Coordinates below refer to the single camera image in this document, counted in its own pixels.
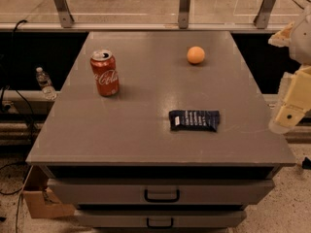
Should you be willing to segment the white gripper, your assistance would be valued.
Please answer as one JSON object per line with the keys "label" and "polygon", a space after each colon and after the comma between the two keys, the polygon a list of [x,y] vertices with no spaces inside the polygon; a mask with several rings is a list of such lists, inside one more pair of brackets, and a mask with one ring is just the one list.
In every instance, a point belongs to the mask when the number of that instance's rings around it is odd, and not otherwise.
{"label": "white gripper", "polygon": [[305,64],[293,74],[284,73],[269,121],[273,133],[286,134],[311,110],[311,6],[308,5],[295,22],[273,34],[268,44],[289,47],[290,58]]}

